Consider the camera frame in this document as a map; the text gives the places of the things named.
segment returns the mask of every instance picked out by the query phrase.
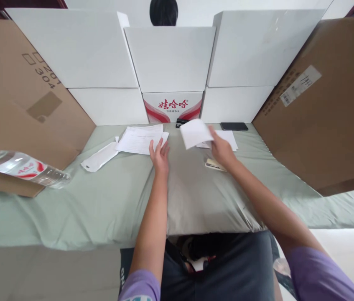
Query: dark pants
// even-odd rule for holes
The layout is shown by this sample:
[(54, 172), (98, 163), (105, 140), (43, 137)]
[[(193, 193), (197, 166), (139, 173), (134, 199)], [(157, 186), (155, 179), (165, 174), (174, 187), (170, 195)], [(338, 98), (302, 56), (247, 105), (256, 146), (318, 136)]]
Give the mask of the dark pants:
[[(269, 231), (219, 234), (220, 250), (201, 272), (188, 274), (177, 247), (166, 242), (161, 300), (274, 301), (273, 258)], [(121, 250), (121, 285), (134, 249)]]

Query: green bedsheet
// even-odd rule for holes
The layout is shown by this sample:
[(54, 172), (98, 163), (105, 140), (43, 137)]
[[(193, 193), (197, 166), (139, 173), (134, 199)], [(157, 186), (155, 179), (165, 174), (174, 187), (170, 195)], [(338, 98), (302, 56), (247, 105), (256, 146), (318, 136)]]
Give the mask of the green bedsheet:
[[(154, 176), (149, 156), (119, 153), (96, 173), (80, 166), (125, 128), (95, 129), (83, 153), (67, 168), (73, 180), (66, 188), (45, 189), (34, 199), (0, 192), (0, 246), (133, 246)], [(310, 228), (354, 228), (354, 191), (321, 197), (274, 159), (252, 125), (248, 128), (234, 132), (236, 155), (275, 195)], [(175, 124), (165, 124), (164, 131), (170, 133), (171, 147), (169, 235), (265, 228), (231, 176), (204, 166), (210, 150), (185, 150)]]

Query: smartphone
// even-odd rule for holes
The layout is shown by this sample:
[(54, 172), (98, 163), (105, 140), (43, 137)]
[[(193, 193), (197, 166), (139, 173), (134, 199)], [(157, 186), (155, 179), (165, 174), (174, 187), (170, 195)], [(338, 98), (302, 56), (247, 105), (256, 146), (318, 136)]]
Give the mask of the smartphone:
[(243, 122), (221, 122), (223, 130), (248, 130), (248, 127)]

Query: right hand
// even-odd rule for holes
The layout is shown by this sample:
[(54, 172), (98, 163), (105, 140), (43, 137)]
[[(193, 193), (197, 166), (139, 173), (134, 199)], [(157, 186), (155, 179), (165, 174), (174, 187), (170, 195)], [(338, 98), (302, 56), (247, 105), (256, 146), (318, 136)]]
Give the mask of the right hand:
[(209, 126), (209, 130), (214, 139), (214, 141), (211, 142), (211, 153), (217, 162), (224, 168), (229, 169), (237, 162), (231, 145), (226, 140), (220, 138), (211, 125)]

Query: hand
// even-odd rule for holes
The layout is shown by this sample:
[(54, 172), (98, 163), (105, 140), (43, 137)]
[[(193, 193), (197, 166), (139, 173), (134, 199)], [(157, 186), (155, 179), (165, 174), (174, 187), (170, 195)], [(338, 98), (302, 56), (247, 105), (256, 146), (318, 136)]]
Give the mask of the hand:
[(219, 162), (227, 170), (237, 162), (231, 145), (217, 135), (212, 126), (209, 126), (211, 136), (214, 141), (211, 142), (211, 153), (217, 162)]
[(153, 166), (155, 167), (155, 173), (161, 176), (168, 176), (168, 151), (170, 147), (168, 146), (168, 141), (165, 142), (163, 147), (163, 138), (160, 139), (159, 144), (156, 146), (156, 150), (153, 149), (153, 140), (150, 141), (149, 153), (152, 159)]

